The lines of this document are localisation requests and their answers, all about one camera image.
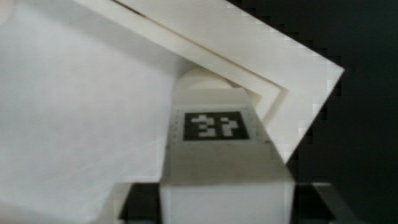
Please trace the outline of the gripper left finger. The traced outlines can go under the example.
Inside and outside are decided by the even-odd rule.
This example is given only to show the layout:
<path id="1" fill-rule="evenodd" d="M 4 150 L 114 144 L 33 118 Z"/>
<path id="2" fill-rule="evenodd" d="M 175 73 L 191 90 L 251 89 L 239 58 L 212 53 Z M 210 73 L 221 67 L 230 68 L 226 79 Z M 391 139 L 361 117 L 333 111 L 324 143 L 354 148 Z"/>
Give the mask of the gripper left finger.
<path id="1" fill-rule="evenodd" d="M 120 182 L 89 224 L 162 224 L 160 184 Z"/>

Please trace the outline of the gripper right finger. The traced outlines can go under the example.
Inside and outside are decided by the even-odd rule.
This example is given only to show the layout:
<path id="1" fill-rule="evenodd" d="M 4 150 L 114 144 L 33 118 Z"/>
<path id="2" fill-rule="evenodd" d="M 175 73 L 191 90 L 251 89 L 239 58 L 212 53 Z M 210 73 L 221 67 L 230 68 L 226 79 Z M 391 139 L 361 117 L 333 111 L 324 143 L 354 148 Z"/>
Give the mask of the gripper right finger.
<path id="1" fill-rule="evenodd" d="M 290 224 L 370 224 L 359 219 L 331 183 L 297 184 Z"/>

